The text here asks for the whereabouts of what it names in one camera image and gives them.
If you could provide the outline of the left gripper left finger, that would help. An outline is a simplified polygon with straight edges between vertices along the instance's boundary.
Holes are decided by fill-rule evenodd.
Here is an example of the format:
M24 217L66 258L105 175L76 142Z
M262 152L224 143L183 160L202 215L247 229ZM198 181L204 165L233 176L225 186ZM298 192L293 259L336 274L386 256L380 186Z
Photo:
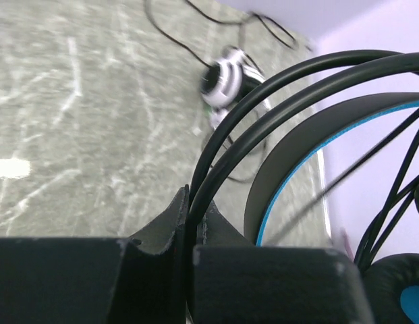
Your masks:
M126 238L0 238L0 323L184 323L188 204Z

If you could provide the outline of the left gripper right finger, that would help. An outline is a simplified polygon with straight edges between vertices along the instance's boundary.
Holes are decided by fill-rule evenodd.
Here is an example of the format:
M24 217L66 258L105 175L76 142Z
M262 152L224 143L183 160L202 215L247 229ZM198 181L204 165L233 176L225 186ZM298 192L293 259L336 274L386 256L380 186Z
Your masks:
M257 247L215 204L193 251L195 323L372 323L356 266L333 248Z

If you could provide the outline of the black blue headphones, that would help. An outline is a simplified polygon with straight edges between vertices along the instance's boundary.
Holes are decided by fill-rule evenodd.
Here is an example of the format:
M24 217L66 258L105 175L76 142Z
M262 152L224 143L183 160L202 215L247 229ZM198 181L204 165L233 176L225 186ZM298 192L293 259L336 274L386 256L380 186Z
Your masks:
M231 111L203 150L192 178L187 218L190 251L187 301L192 316L193 251L198 227L210 203L237 164L275 128L306 108L342 90L396 74L419 76L419 53L354 50L309 59L268 79ZM322 147L352 128L388 113L413 113L343 172L338 186L363 163L419 119L419 92L386 92L349 99L305 119L282 138L258 170L246 203L244 233L262 246L264 228L277 197L292 175ZM419 323L419 254L375 256L410 205L419 212L419 174L404 178L419 147L419 129L399 168L385 204L367 227L354 258L372 323Z

